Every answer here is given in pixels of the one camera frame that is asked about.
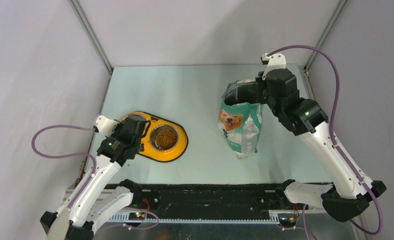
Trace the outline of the green white pet food bag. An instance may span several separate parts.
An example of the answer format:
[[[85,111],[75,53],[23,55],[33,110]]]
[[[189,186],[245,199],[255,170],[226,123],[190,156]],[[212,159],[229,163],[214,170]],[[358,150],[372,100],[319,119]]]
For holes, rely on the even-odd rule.
[[[263,105],[239,103],[226,105],[221,97],[218,128],[238,159],[258,152],[257,145],[263,129]]]

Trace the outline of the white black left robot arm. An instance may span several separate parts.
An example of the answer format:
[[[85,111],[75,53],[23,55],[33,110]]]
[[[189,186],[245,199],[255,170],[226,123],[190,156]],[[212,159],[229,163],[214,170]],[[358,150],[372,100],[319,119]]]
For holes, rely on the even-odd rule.
[[[135,189],[118,186],[100,203],[96,200],[112,177],[132,160],[141,149],[151,122],[139,115],[132,115],[120,122],[98,115],[92,131],[104,135],[95,156],[84,153],[92,161],[67,200],[55,211],[46,211],[41,225],[49,240],[91,240],[114,214],[122,208],[138,208],[143,194]]]

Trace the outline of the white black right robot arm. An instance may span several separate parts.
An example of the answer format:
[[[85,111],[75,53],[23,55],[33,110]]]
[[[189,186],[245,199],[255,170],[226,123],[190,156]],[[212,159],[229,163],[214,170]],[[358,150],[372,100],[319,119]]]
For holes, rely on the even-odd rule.
[[[338,222],[362,214],[386,191],[347,155],[331,130],[332,121],[313,99],[300,96],[296,76],[288,69],[259,72],[255,79],[228,84],[222,95],[219,127],[230,147],[240,155],[256,152],[261,129],[261,110],[268,106],[278,121],[318,157],[332,183],[325,188],[293,179],[276,189],[276,204],[289,209],[306,204],[324,209]]]

